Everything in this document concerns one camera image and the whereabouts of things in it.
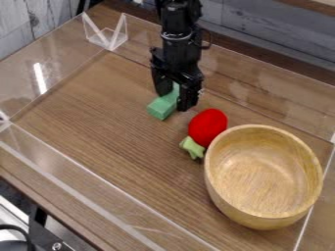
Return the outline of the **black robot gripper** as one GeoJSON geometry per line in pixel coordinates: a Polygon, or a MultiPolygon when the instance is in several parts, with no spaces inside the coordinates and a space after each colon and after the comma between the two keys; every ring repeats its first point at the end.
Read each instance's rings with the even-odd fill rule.
{"type": "Polygon", "coordinates": [[[150,48],[150,72],[156,92],[165,96],[172,91],[172,83],[179,84],[176,110],[185,112],[199,101],[203,74],[199,69],[201,59],[201,31],[188,33],[161,32],[162,46],[150,48]]]}

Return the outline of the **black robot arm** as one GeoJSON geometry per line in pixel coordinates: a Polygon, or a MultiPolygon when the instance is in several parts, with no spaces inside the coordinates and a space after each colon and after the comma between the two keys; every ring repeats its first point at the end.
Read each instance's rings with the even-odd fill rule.
{"type": "Polygon", "coordinates": [[[203,44],[203,28],[197,21],[201,17],[200,0],[154,0],[161,22],[161,47],[152,47],[150,72],[156,93],[160,97],[172,92],[179,85],[176,110],[185,112],[197,104],[204,75],[199,69],[201,51],[208,50],[212,41],[203,44]]]}

